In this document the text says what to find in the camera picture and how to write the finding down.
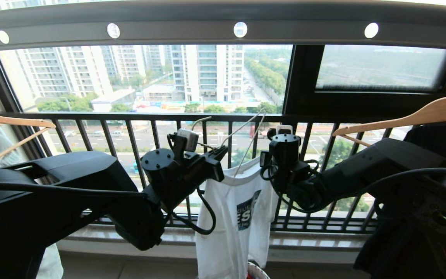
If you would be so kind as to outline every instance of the balcony railing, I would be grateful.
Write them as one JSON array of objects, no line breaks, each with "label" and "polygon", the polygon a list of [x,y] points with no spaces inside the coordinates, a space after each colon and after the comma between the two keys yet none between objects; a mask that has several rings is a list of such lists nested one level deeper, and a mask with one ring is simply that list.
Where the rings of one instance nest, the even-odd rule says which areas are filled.
[{"label": "balcony railing", "polygon": [[[158,134],[158,125],[157,121],[173,121],[176,123],[177,129],[182,127],[182,123],[185,121],[195,121],[205,116],[212,116],[213,118],[210,122],[217,122],[218,125],[228,127],[228,130],[225,131],[225,134],[231,134],[232,131],[240,125],[239,122],[247,121],[252,115],[250,114],[142,114],[142,113],[88,113],[88,112],[40,112],[40,113],[6,113],[1,112],[0,115],[10,116],[10,117],[19,117],[19,118],[29,118],[29,119],[49,119],[56,125],[56,133],[59,138],[64,152],[72,152],[72,149],[69,145],[67,137],[65,136],[65,131],[63,130],[62,124],[60,121],[68,121],[76,124],[78,128],[78,132],[80,137],[85,145],[85,149],[88,151],[94,150],[93,145],[91,144],[89,135],[87,134],[86,127],[84,124],[87,122],[95,121],[100,124],[102,131],[104,132],[104,138],[106,139],[106,143],[108,145],[107,152],[114,157],[118,157],[117,150],[115,149],[115,144],[113,142],[112,133],[110,132],[110,125],[108,122],[110,121],[123,121],[124,127],[128,132],[128,137],[131,145],[131,150],[133,152],[133,156],[135,157],[135,163],[138,168],[139,178],[142,185],[142,188],[147,186],[146,177],[144,176],[141,168],[141,161],[139,150],[137,147],[137,138],[135,135],[134,126],[132,122],[135,121],[143,121],[148,124],[148,129],[152,131],[152,142],[154,143],[155,148],[160,148],[160,139]],[[258,127],[260,118],[256,119],[256,122],[252,122],[255,129]],[[379,120],[377,118],[368,118],[364,117],[362,119],[356,118],[343,118],[343,119],[331,119],[329,117],[304,117],[304,116],[287,116],[287,115],[267,115],[264,123],[271,122],[281,122],[283,124],[292,125],[294,127],[294,133],[297,131],[297,127],[305,127],[305,131],[303,134],[297,134],[303,138],[303,144],[301,146],[300,159],[304,159],[306,150],[308,148],[309,139],[313,132],[313,125],[315,123],[328,123],[331,127],[331,133],[340,126],[340,123],[355,123],[355,122],[369,122]],[[321,162],[321,171],[325,170],[328,165],[328,161],[331,155],[331,151],[333,149],[333,145],[335,142],[335,138],[331,137],[331,133],[329,133],[329,139],[326,141],[326,148],[324,150],[324,155]],[[390,135],[391,129],[386,129],[383,134],[383,138],[386,138]],[[362,139],[364,133],[357,134],[358,139]],[[45,154],[49,157],[53,155],[49,147],[49,142],[46,141],[45,137],[41,134],[38,136],[39,142],[42,145],[42,148]],[[232,166],[232,146],[234,142],[234,138],[230,137],[227,141],[228,144],[228,161],[221,162],[222,166],[226,165],[228,168]],[[202,141],[206,145],[208,145],[208,122],[202,122]],[[257,138],[253,139],[253,148],[252,148],[252,157],[256,157],[257,154]],[[350,150],[350,156],[356,154],[359,149],[359,145],[357,143],[353,143],[352,149]],[[278,202],[278,206],[276,208],[276,213],[274,216],[274,221],[271,225],[272,231],[294,231],[294,232],[302,232],[302,233],[371,233],[376,226],[376,219],[374,216],[374,207],[370,206],[370,209],[367,212],[356,212],[356,207],[361,200],[361,196],[356,196],[350,208],[347,211],[338,212],[335,211],[336,202],[333,202],[329,207],[325,208],[323,211],[314,213],[314,214],[300,214],[296,212],[290,207],[284,207],[285,205],[281,205]],[[197,214],[194,212],[194,207],[190,205],[190,198],[187,198],[185,201],[186,212],[182,215],[189,220],[196,222]],[[101,224],[110,224],[110,221],[107,218],[102,218],[97,221]],[[170,220],[168,226],[172,227],[185,227],[184,224],[176,221]]]}]

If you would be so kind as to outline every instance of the metal railing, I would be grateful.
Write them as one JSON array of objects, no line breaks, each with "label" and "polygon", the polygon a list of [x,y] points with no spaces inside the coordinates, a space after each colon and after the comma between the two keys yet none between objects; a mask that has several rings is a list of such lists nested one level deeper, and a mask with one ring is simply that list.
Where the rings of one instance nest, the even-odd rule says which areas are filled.
[{"label": "metal railing", "polygon": [[[135,157],[135,162],[137,164],[139,178],[144,188],[147,186],[146,179],[144,177],[141,161],[139,156],[139,151],[136,143],[136,138],[134,134],[134,129],[132,126],[132,121],[149,121],[150,128],[152,130],[154,146],[156,148],[160,148],[160,140],[158,136],[158,127],[156,125],[156,121],[174,121],[177,124],[177,129],[182,127],[182,121],[195,121],[204,116],[209,116],[209,114],[139,114],[139,113],[72,113],[72,112],[59,112],[59,113],[6,113],[1,112],[0,115],[3,116],[13,116],[20,118],[30,118],[30,119],[49,119],[56,125],[57,136],[60,139],[61,144],[63,145],[65,152],[72,152],[70,145],[67,141],[67,137],[63,132],[63,128],[60,125],[59,121],[69,120],[76,123],[78,127],[80,136],[84,142],[85,148],[88,151],[94,150],[92,144],[89,140],[89,136],[86,132],[84,121],[96,120],[99,121],[104,132],[104,136],[106,142],[108,144],[109,152],[112,156],[118,157],[117,151],[115,150],[115,145],[113,144],[113,140],[111,137],[110,129],[108,126],[108,121],[124,121],[124,125],[126,126],[127,132],[129,134],[129,140],[131,143],[133,155]],[[211,122],[225,122],[228,123],[228,134],[231,134],[233,131],[233,124],[236,122],[245,122],[252,115],[250,114],[216,114],[211,115]],[[258,127],[258,121],[260,118],[256,119],[256,122],[253,123],[255,129]],[[353,122],[369,122],[377,120],[376,118],[363,118],[363,119],[353,119],[353,118],[344,118],[340,119],[343,123],[353,123]],[[301,147],[300,159],[304,159],[304,155],[306,153],[309,138],[311,136],[312,127],[315,123],[330,123],[333,124],[333,128],[331,133],[335,131],[340,126],[340,121],[332,122],[331,119],[322,117],[322,118],[314,118],[314,117],[303,117],[303,116],[287,116],[287,115],[267,115],[264,122],[281,122],[283,124],[292,125],[294,127],[294,133],[296,132],[297,125],[299,123],[305,123],[307,125],[305,129],[305,133],[303,135],[303,144]],[[207,121],[202,122],[202,140],[206,145],[208,144],[208,133],[207,133]],[[386,138],[390,135],[391,129],[386,129],[383,134],[383,138]],[[358,133],[356,138],[361,140],[364,136],[364,133]],[[48,143],[45,138],[40,135],[38,136],[39,142],[42,145],[42,148],[45,154],[49,157],[53,154],[48,147]],[[333,145],[335,143],[335,137],[332,137],[331,134],[329,136],[329,140],[327,141],[326,150],[324,153],[324,159],[321,163],[321,171],[324,171],[327,168],[328,161],[331,155],[331,151],[333,149]],[[228,139],[228,168],[232,166],[232,141],[233,137]],[[253,139],[253,148],[252,148],[252,157],[257,156],[257,138]],[[356,154],[358,151],[359,145],[357,143],[353,143],[352,149],[350,151],[350,156]],[[272,231],[294,231],[294,232],[303,232],[303,233],[371,233],[376,224],[377,220],[373,218],[375,213],[374,207],[371,206],[367,214],[363,212],[365,215],[359,217],[359,214],[355,214],[356,207],[361,200],[361,196],[356,196],[352,204],[350,205],[349,210],[347,211],[347,215],[343,216],[343,214],[338,214],[338,212],[334,211],[336,206],[336,202],[331,203],[322,214],[298,214],[294,212],[291,207],[287,207],[285,214],[281,214],[283,210],[280,210],[281,202],[278,201],[278,206],[276,207],[276,213],[274,216],[274,221],[271,224]],[[190,199],[186,199],[187,212],[186,214],[181,214],[182,216],[188,218],[189,220],[196,222],[197,215],[191,212],[190,208]],[[97,221],[100,224],[110,224],[107,218],[101,218]],[[176,220],[171,219],[168,223],[168,226],[172,227],[186,227],[183,223],[178,222]]]}]

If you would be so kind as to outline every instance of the street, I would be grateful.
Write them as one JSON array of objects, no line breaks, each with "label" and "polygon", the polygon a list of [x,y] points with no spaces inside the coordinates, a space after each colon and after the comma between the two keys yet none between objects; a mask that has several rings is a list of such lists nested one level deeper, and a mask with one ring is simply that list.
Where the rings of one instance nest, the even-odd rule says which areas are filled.
[{"label": "street", "polygon": [[[158,128],[158,137],[160,142],[161,148],[169,148],[168,147],[168,141],[166,139],[166,135],[173,133],[176,131],[176,125],[175,123],[168,122],[168,125],[161,125],[161,123],[157,124]],[[249,146],[249,143],[251,141],[251,138],[249,136],[249,129],[247,128],[247,131],[245,131],[246,128],[242,129],[242,134],[235,134],[232,137],[232,156],[236,154],[237,150],[245,150]],[[208,138],[208,145],[210,146],[219,146],[225,140],[225,138],[228,136],[228,131],[226,132],[215,132],[216,129],[214,127],[208,126],[208,132],[213,133],[209,134],[207,136]],[[92,136],[91,131],[88,134],[89,141],[92,145],[92,148],[95,150],[101,150],[105,151],[106,148],[108,148],[108,143],[106,141],[106,138],[101,136]],[[199,142],[203,142],[202,133],[199,131],[200,137]],[[134,132],[135,140],[137,143],[137,148],[139,150],[140,156],[148,152],[149,150],[154,150],[154,138],[152,135],[152,130],[150,125],[145,126],[142,129],[138,129]],[[60,142],[60,139],[58,138],[57,134],[51,134],[51,139],[53,140],[54,146],[60,150],[63,151],[62,143]],[[367,143],[375,143],[381,139],[381,135],[366,135],[363,137],[363,141],[366,141]],[[133,175],[133,164],[135,162],[135,158],[133,156],[133,153],[131,152],[132,146],[130,143],[130,138],[127,131],[124,131],[123,136],[119,137],[112,137],[113,144],[115,145],[115,149],[117,150],[118,160],[120,163],[124,166],[124,168],[127,170],[128,173]],[[324,148],[324,145],[328,143],[329,140],[329,134],[312,134],[309,138],[308,143],[308,149],[306,153],[306,159],[319,159],[319,156],[323,153],[322,149]],[[68,136],[67,142],[72,150],[85,150],[85,144],[83,143],[82,137],[77,134],[75,136]],[[267,150],[269,148],[269,140],[267,138],[258,138],[257,148],[259,150]],[[222,160],[223,168],[227,168],[228,166],[228,155],[225,156]]]},{"label": "street", "polygon": [[[271,100],[271,98],[264,92],[264,90],[262,90],[256,83],[255,78],[249,73],[249,70],[247,70],[247,68],[244,67],[244,77],[247,78],[247,80],[249,81],[248,85],[250,85],[251,87],[254,88],[253,94],[256,100],[258,100],[259,102],[267,102],[270,103],[272,105],[278,105],[275,104],[273,100]],[[243,94],[245,94],[246,92],[246,86],[243,86]]]}]

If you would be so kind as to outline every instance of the robotic arm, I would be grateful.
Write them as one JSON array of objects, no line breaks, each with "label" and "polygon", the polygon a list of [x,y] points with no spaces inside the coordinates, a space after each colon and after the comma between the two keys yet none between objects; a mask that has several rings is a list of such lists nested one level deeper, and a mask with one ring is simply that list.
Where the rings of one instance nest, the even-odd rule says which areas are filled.
[{"label": "robotic arm", "polygon": [[269,132],[269,151],[261,153],[261,177],[271,180],[278,196],[286,194],[296,202],[296,210],[316,212],[341,198],[370,193],[379,218],[391,221],[378,227],[377,238],[364,246],[355,268],[373,278],[425,277],[424,272],[446,278],[444,157],[385,138],[318,173],[317,162],[313,168],[308,164],[312,161],[298,160],[300,137],[291,130],[275,133]]},{"label": "robotic arm", "polygon": [[[224,177],[220,160],[228,149],[198,155],[193,133],[180,133],[168,135],[171,150],[141,158],[150,182],[141,193],[118,160],[102,152],[73,152],[0,168],[0,278],[34,278],[46,247],[104,215],[138,249],[159,244],[168,220],[161,209],[170,215],[206,179]],[[37,185],[34,180],[43,177],[51,185]],[[84,215],[87,209],[91,212]],[[194,229],[208,234],[214,226]]]}]

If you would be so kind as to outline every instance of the high-rise building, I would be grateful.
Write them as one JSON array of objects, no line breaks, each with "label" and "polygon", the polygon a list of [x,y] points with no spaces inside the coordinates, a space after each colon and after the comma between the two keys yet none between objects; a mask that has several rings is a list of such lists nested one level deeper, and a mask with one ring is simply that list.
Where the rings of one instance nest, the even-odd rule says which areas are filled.
[{"label": "high-rise building", "polygon": [[166,65],[167,55],[165,46],[162,45],[147,45],[142,46],[144,54],[144,65],[157,74],[163,74]]},{"label": "high-rise building", "polygon": [[35,97],[113,92],[99,46],[21,49],[16,53]]},{"label": "high-rise building", "polygon": [[185,101],[230,101],[241,98],[242,45],[172,46],[173,76]]},{"label": "high-rise building", "polygon": [[133,76],[145,76],[142,46],[101,46],[108,76],[122,81]]}]

